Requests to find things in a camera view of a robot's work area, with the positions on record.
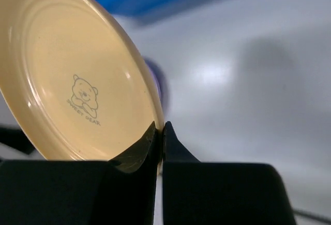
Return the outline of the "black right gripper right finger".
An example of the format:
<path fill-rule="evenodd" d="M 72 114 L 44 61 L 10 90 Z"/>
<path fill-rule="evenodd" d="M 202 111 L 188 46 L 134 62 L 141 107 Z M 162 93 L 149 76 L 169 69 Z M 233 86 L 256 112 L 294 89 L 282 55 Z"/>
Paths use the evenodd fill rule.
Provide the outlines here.
<path fill-rule="evenodd" d="M 270 164 L 200 162 L 170 122 L 163 141 L 164 224 L 296 223 L 282 178 Z"/>

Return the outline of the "yellow plate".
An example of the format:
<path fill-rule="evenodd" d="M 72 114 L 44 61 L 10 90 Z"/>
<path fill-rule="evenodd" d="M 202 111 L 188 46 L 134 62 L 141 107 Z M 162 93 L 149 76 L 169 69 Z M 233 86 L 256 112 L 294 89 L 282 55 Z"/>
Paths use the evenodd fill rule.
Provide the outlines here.
<path fill-rule="evenodd" d="M 94 0 L 1 0 L 1 93 L 47 160 L 131 173 L 164 127 L 144 59 Z"/>

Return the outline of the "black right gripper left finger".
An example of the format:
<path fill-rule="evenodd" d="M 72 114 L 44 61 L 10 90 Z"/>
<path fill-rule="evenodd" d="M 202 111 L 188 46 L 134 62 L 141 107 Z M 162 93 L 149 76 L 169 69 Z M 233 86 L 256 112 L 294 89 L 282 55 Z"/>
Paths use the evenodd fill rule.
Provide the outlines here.
<path fill-rule="evenodd" d="M 158 130 L 109 161 L 1 162 L 1 224 L 152 224 Z"/>

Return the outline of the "purple plate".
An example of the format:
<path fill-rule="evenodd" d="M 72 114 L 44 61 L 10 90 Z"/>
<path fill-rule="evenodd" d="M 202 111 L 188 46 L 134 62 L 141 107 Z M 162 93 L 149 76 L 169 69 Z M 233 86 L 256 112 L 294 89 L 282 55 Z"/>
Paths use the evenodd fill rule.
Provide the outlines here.
<path fill-rule="evenodd" d="M 144 61 L 147 64 L 157 87 L 163 113 L 167 114 L 169 110 L 170 94 L 168 82 L 164 75 L 164 72 L 162 71 L 160 66 L 156 64 L 151 58 L 144 57 Z"/>

